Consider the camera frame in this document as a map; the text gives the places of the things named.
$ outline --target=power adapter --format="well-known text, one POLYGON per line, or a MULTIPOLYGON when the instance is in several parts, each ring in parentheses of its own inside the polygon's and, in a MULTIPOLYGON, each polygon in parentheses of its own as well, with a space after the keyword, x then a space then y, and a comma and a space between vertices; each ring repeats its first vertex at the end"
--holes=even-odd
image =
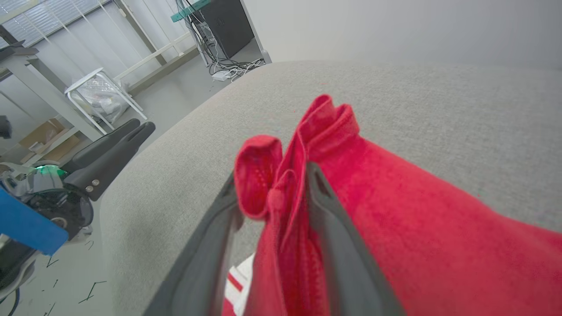
POLYGON ((230 70, 217 71, 212 75, 212 78, 218 81, 225 81, 227 79, 230 79, 231 77, 232 74, 230 73, 230 70))

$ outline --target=blue plastic part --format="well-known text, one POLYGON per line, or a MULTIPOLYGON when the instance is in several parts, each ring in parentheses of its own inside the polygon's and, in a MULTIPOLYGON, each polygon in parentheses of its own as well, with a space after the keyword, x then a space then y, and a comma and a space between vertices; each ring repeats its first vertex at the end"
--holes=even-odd
MULTIPOLYGON (((197 11, 200 8, 206 6, 208 3, 209 3, 209 0, 198 0, 198 1, 195 1, 195 2, 191 2, 191 5, 197 11)), ((183 9, 180 12, 170 16, 170 18, 172 19, 172 22, 177 22, 177 21, 183 20, 186 16, 189 16, 192 13, 193 13, 193 10, 191 9, 191 6, 188 5, 185 9, 183 9)))
POLYGON ((53 255, 69 238, 64 229, 1 188, 0 233, 46 255, 53 255))

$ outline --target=red cloth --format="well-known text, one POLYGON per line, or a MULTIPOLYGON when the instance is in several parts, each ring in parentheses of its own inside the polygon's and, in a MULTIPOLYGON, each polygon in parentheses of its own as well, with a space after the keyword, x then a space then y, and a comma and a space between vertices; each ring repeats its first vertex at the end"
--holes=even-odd
POLYGON ((506 218, 359 136, 351 106, 323 95, 285 156, 271 136, 235 163, 243 213, 266 225, 245 315, 328 315, 303 199, 320 165, 408 315, 562 315, 562 235, 506 218))
POLYGON ((236 316, 234 313, 234 306, 227 299, 223 300, 223 312, 221 313, 221 316, 236 316))

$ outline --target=gray sofa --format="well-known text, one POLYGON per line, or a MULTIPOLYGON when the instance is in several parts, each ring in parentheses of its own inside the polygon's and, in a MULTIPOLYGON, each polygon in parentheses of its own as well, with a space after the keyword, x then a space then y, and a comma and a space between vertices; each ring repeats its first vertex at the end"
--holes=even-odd
MULTIPOLYGON (((281 62, 210 98, 108 189, 100 216, 116 315, 142 314, 243 141, 270 134, 286 146, 322 93, 353 106, 363 137, 499 213, 562 231, 562 72, 281 62)), ((234 263, 253 252, 261 227, 246 220, 234 263)))

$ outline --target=window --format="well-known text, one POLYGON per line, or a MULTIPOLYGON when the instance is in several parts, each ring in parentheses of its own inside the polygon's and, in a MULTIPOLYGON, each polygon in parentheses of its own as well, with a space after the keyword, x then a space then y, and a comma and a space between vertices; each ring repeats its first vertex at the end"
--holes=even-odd
MULTIPOLYGON (((5 22, 3 26, 17 40, 25 40, 24 46, 29 47, 43 39, 41 33, 49 36, 62 29, 58 20, 67 25, 81 18, 81 14, 76 8, 86 14, 98 9, 100 3, 108 2, 110 0, 44 0, 25 11, 25 16, 24 14, 18 15, 5 22)), ((0 15, 27 3, 28 0, 0 0, 0 15)), ((0 47, 6 45, 4 40, 0 41, 0 47)))

